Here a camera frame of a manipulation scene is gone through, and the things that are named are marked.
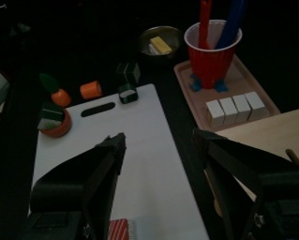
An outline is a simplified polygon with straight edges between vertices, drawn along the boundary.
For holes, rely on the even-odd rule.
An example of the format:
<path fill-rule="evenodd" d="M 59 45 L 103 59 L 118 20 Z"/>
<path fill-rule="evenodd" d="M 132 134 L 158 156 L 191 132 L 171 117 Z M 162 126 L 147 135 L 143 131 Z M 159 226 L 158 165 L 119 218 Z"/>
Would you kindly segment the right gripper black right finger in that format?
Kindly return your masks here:
<path fill-rule="evenodd" d="M 192 140 L 228 240 L 299 240 L 299 165 L 199 128 Z"/>

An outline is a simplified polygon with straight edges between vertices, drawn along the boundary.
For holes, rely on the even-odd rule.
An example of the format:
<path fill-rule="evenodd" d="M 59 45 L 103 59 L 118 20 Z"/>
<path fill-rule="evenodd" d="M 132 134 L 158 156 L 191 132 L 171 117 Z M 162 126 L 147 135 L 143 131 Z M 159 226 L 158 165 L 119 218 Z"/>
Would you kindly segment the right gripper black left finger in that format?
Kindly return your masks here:
<path fill-rule="evenodd" d="M 53 167 L 36 181 L 24 240 L 107 240 L 110 213 L 126 154 L 126 135 Z"/>

